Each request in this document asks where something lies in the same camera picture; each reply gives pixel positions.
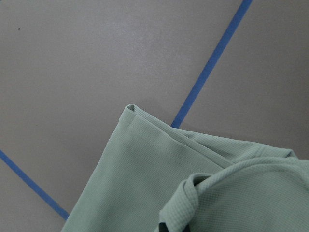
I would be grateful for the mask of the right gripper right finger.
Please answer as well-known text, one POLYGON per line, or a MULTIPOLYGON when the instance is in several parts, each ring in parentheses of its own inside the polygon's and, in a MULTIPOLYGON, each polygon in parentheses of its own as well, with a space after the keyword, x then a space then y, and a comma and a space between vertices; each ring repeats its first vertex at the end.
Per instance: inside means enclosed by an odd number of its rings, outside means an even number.
POLYGON ((185 228, 183 229, 183 232, 190 232, 190 227, 189 225, 186 225, 185 228))

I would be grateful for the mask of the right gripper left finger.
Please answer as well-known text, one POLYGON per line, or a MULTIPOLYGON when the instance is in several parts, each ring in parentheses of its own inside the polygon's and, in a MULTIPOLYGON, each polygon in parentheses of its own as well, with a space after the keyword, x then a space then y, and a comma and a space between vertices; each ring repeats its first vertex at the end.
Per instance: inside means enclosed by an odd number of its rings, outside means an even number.
POLYGON ((166 226, 166 223, 160 222, 159 225, 158 225, 158 231, 159 232, 169 232, 169 230, 166 226))

